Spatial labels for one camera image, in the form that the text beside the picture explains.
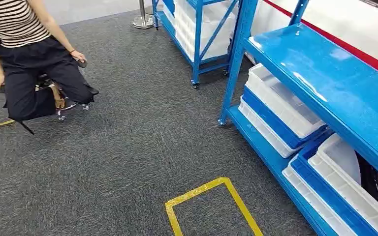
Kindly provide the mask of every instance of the red stripe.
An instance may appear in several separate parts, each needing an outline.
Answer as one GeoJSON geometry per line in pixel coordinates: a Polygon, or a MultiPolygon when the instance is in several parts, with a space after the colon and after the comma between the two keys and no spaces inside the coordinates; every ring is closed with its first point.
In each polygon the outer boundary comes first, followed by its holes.
{"type": "MultiPolygon", "coordinates": [[[[292,13],[290,13],[289,11],[281,8],[280,6],[274,4],[273,2],[269,1],[269,0],[264,0],[267,4],[271,5],[272,7],[276,8],[278,11],[282,12],[283,14],[285,14],[286,16],[288,17],[291,17],[292,16],[292,13]]],[[[307,25],[308,27],[312,28],[313,30],[315,30],[316,32],[318,32],[319,34],[321,34],[322,36],[326,37],[327,39],[331,40],[332,42],[334,42],[335,44],[337,44],[338,46],[344,48],[345,50],[347,50],[348,52],[350,52],[351,54],[355,55],[356,57],[360,58],[362,61],[364,61],[365,63],[371,65],[372,67],[376,68],[378,70],[378,59],[372,57],[371,55],[351,46],[350,44],[342,41],[341,39],[333,36],[332,34],[326,32],[326,31],[323,31],[322,29],[318,28],[317,26],[305,21],[305,20],[302,20],[301,21],[302,23],[304,23],[305,25],[307,25]]]]}

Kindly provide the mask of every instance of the metal pole base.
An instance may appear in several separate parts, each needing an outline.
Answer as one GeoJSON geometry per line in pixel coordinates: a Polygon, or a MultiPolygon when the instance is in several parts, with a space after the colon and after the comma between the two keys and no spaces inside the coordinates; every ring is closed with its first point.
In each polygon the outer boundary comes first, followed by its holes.
{"type": "Polygon", "coordinates": [[[148,29],[148,28],[153,27],[154,17],[146,14],[146,19],[144,20],[144,17],[137,16],[134,18],[134,21],[132,22],[132,24],[137,29],[148,29]]]}

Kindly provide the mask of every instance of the white wall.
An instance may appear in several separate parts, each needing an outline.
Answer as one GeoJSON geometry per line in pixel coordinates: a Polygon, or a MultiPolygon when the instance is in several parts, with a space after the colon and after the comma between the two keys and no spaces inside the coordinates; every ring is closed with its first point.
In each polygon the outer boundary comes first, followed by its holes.
{"type": "MultiPolygon", "coordinates": [[[[293,12],[297,0],[270,0],[293,12]]],[[[378,59],[378,8],[359,0],[311,0],[303,19],[378,59]]],[[[260,1],[252,34],[287,26],[289,17],[260,1]]]]}
{"type": "MultiPolygon", "coordinates": [[[[138,0],[44,0],[44,2],[61,25],[139,9],[138,0]]],[[[145,4],[151,5],[151,0],[145,0],[145,4]]]]}

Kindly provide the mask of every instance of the black pants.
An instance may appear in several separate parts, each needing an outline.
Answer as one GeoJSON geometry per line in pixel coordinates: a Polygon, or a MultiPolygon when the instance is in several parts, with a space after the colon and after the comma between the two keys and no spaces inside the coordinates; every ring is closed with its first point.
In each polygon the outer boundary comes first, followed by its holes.
{"type": "Polygon", "coordinates": [[[58,83],[70,100],[93,102],[91,87],[79,71],[77,62],[55,38],[18,48],[0,46],[5,72],[6,108],[9,118],[23,120],[53,115],[56,105],[50,88],[35,91],[37,77],[46,73],[58,83]]]}

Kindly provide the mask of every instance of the blue shelving unit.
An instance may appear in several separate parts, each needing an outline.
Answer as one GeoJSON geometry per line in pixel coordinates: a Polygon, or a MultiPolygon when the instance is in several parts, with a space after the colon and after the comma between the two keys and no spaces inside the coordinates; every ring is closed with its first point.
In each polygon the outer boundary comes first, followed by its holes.
{"type": "Polygon", "coordinates": [[[300,23],[308,0],[298,2],[286,28],[250,37],[257,2],[241,2],[219,123],[232,120],[314,230],[335,235],[282,176],[287,160],[231,107],[233,92],[247,51],[378,170],[378,71],[300,23]]]}
{"type": "Polygon", "coordinates": [[[169,33],[173,42],[177,45],[179,50],[184,55],[185,59],[192,66],[193,70],[192,70],[191,83],[192,83],[192,86],[193,86],[194,89],[198,89],[199,88],[199,75],[200,74],[229,66],[228,61],[229,61],[229,58],[230,58],[230,53],[228,53],[226,55],[219,56],[219,57],[208,58],[208,59],[203,59],[203,57],[205,56],[206,52],[208,51],[209,47],[211,46],[212,42],[214,41],[214,39],[217,36],[217,34],[219,33],[219,31],[221,30],[221,27],[225,23],[229,14],[234,9],[235,5],[239,1],[242,1],[242,0],[232,0],[230,7],[228,8],[224,17],[221,19],[220,23],[218,24],[218,27],[215,29],[214,33],[212,34],[211,38],[209,39],[209,41],[208,41],[207,45],[205,46],[205,48],[203,49],[203,51],[200,51],[200,37],[201,37],[201,27],[202,27],[202,21],[200,19],[202,19],[202,7],[205,6],[205,5],[221,2],[221,1],[224,1],[224,0],[187,0],[187,1],[196,10],[196,32],[195,32],[194,61],[190,60],[189,56],[183,50],[179,41],[176,39],[175,29],[173,28],[169,19],[165,16],[163,11],[157,11],[157,5],[158,5],[159,0],[152,0],[152,2],[153,2],[153,14],[155,16],[155,27],[156,27],[156,29],[158,29],[158,20],[161,20],[164,28],[169,33]],[[206,64],[208,62],[216,61],[216,60],[219,60],[219,59],[226,59],[226,60],[225,60],[224,63],[218,63],[218,64],[215,64],[215,65],[212,65],[212,66],[207,66],[205,68],[201,68],[201,65],[206,64]]]}

